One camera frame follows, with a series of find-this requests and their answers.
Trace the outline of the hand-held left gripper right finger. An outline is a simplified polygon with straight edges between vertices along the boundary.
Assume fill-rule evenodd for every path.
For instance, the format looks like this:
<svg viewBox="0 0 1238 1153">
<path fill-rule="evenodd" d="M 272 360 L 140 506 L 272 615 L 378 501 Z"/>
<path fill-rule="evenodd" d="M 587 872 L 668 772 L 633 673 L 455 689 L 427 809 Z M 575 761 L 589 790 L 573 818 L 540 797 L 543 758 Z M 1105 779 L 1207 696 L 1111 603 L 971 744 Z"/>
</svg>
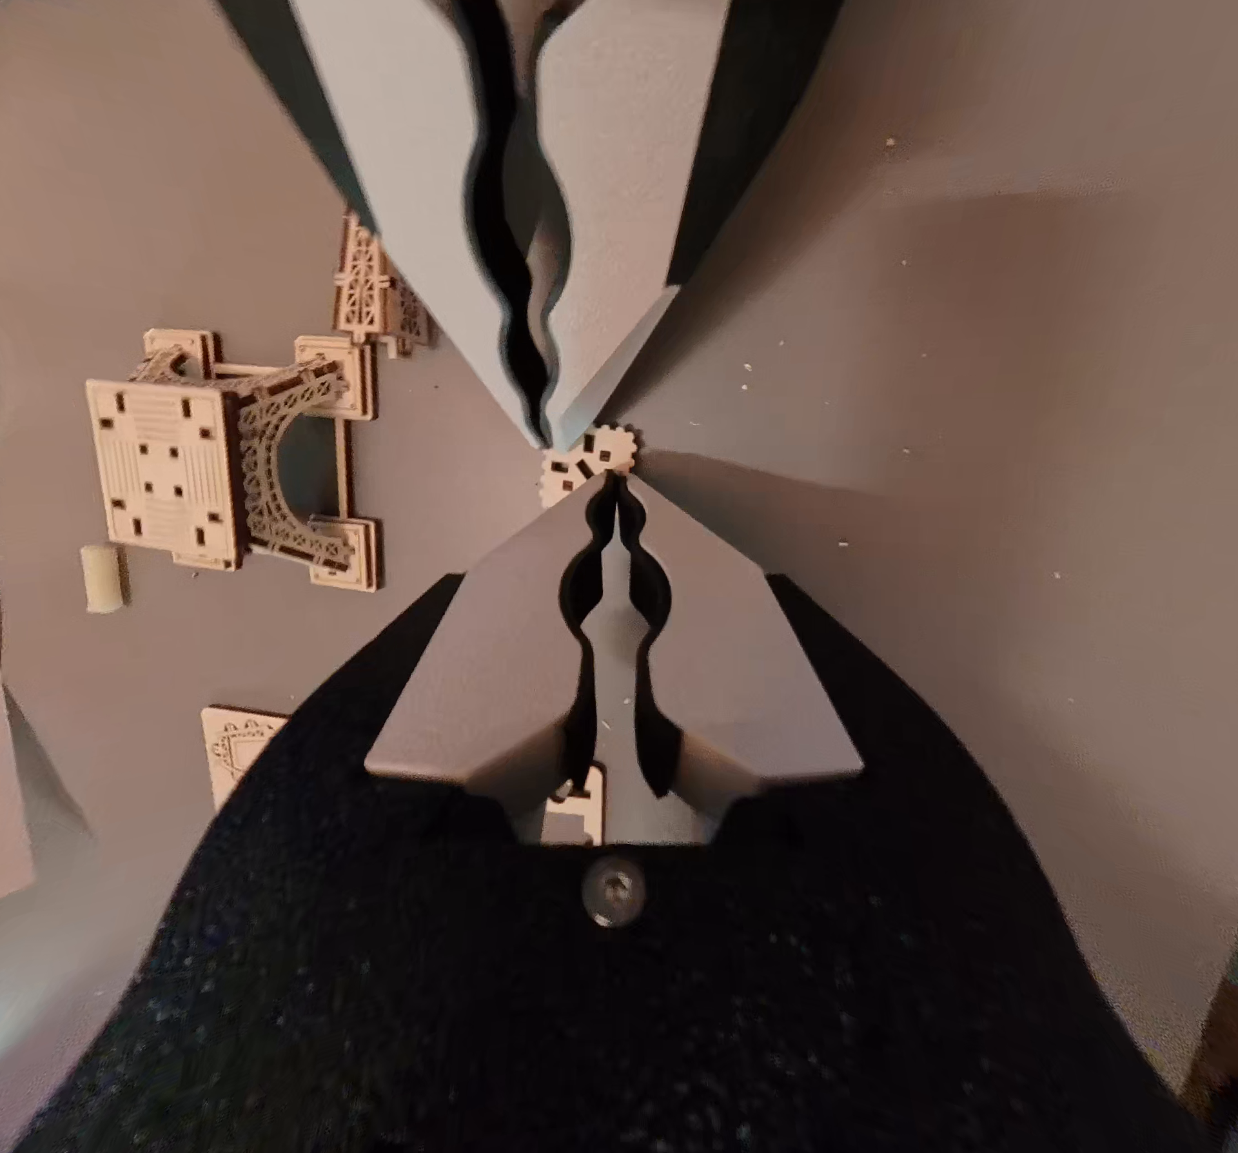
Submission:
<svg viewBox="0 0 1238 1153">
<path fill-rule="evenodd" d="M 862 758 L 765 573 L 646 482 L 617 490 L 635 651 L 633 739 L 654 795 L 741 800 L 850 777 Z"/>
</svg>

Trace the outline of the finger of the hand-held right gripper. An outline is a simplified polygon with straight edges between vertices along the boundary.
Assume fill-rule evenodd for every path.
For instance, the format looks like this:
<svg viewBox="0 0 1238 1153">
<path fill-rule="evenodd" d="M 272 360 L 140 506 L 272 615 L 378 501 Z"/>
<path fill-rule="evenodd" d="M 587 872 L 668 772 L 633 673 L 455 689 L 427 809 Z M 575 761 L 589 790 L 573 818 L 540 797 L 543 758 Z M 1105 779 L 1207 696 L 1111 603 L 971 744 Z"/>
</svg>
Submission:
<svg viewBox="0 0 1238 1153">
<path fill-rule="evenodd" d="M 554 446 L 595 420 L 681 288 L 668 269 L 732 0 L 584 0 L 535 61 L 568 256 L 545 325 Z"/>
<path fill-rule="evenodd" d="M 505 209 L 517 89 L 498 0 L 286 0 L 397 272 L 535 446 L 547 364 Z"/>
</svg>

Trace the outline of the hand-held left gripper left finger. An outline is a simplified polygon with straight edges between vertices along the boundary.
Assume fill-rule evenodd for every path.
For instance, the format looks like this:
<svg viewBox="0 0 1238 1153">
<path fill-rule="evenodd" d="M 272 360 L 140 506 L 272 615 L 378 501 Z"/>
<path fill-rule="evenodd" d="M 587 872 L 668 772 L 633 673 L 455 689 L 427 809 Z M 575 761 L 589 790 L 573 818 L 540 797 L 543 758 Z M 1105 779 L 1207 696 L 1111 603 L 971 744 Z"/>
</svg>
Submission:
<svg viewBox="0 0 1238 1153">
<path fill-rule="evenodd" d="M 477 561 L 364 756 L 369 774 L 450 783 L 471 795 L 549 795 L 589 760 L 591 649 L 565 600 L 572 570 L 614 517 L 596 475 Z"/>
</svg>

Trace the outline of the wooden tower model spire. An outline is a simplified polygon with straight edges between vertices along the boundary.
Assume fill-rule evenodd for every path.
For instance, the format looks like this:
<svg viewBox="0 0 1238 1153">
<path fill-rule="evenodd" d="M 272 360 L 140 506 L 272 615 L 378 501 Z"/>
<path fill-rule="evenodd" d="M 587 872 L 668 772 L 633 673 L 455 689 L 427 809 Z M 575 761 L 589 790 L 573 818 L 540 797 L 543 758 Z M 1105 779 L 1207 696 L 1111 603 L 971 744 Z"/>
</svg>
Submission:
<svg viewBox="0 0 1238 1153">
<path fill-rule="evenodd" d="M 352 209 L 343 216 L 332 328 L 353 344 L 380 344 L 388 357 L 410 357 L 436 339 L 422 299 L 397 272 L 378 233 Z"/>
</svg>

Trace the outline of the small toothed wooden square plate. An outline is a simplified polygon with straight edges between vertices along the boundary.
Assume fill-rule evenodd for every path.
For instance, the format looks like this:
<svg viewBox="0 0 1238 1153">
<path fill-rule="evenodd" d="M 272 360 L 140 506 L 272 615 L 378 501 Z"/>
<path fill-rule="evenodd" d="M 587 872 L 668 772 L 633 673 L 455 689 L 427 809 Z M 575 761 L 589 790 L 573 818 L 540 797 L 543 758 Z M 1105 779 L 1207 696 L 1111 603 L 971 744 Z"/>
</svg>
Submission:
<svg viewBox="0 0 1238 1153">
<path fill-rule="evenodd" d="M 552 508 L 596 475 L 626 475 L 639 450 L 640 432 L 623 423 L 589 423 L 568 448 L 545 448 L 538 473 L 540 506 Z"/>
</svg>

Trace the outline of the grey desk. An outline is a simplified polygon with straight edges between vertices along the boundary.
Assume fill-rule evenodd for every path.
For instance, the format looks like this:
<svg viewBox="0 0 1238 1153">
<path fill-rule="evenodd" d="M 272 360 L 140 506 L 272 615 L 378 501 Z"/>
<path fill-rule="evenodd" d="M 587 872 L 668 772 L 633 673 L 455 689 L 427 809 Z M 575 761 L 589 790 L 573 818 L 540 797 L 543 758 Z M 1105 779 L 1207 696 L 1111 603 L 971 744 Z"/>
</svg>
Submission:
<svg viewBox="0 0 1238 1153">
<path fill-rule="evenodd" d="M 846 0 L 616 388 L 642 476 L 883 658 L 998 784 L 1149 1062 L 1236 934 L 1236 0 Z M 353 432 L 385 585 L 103 538 L 84 379 L 147 327 L 279 362 L 343 207 L 212 0 L 1 0 L 1 680 L 38 879 L 1 901 L 1 1147 L 211 814 L 198 710 L 290 712 L 536 513 L 445 335 Z"/>
</svg>

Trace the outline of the laser-cut wooden parts sheet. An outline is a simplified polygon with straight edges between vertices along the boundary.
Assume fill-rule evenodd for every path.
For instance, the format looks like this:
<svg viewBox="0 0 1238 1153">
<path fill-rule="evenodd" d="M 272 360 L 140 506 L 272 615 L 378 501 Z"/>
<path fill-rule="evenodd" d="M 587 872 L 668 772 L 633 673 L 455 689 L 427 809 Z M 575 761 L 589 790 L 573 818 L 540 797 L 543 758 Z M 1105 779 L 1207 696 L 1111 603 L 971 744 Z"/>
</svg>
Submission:
<svg viewBox="0 0 1238 1153">
<path fill-rule="evenodd" d="M 200 723 L 214 809 L 219 809 L 249 765 L 258 758 L 288 716 L 272 710 L 211 703 Z M 543 805 L 519 825 L 519 837 L 531 839 L 538 825 L 543 846 L 600 846 L 605 841 L 607 772 L 593 760 L 577 786 L 566 779 Z"/>
</svg>

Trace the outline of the wooden tower model base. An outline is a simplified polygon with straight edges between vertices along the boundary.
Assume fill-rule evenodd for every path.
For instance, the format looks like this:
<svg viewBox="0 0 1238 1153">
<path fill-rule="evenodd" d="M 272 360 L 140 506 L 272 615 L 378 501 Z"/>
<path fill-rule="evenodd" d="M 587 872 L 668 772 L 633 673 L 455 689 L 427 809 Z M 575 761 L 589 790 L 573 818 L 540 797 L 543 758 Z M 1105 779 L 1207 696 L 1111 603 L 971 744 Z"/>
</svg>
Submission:
<svg viewBox="0 0 1238 1153">
<path fill-rule="evenodd" d="M 299 335 L 286 365 L 225 362 L 216 332 L 153 327 L 123 381 L 87 379 L 108 540 L 181 566 L 293 561 L 325 587 L 380 587 L 380 524 L 352 511 L 350 434 L 378 415 L 371 343 Z M 323 422 L 334 511 L 300 513 L 279 469 L 286 434 Z"/>
</svg>

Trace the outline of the white wax cylinder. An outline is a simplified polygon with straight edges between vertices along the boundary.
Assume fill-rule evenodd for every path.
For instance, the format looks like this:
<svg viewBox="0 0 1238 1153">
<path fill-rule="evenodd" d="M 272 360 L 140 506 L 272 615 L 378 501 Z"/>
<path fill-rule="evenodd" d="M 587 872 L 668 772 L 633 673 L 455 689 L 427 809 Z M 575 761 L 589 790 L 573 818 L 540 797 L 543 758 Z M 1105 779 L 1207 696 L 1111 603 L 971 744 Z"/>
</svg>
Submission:
<svg viewBox="0 0 1238 1153">
<path fill-rule="evenodd" d="M 112 541 L 87 543 L 79 550 L 84 608 L 93 615 L 112 614 L 126 605 L 126 575 L 121 548 Z"/>
</svg>

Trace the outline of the paper assembly instruction sheet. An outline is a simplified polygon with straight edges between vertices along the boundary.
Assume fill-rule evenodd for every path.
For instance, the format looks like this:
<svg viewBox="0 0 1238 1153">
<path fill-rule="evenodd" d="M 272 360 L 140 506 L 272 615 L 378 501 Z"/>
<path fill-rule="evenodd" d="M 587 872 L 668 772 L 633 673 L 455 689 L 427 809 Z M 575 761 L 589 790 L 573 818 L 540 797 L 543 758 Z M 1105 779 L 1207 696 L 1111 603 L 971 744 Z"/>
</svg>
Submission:
<svg viewBox="0 0 1238 1153">
<path fill-rule="evenodd" d="M 1 897 L 36 881 L 33 795 L 38 744 L 12 691 L 1 684 Z"/>
</svg>

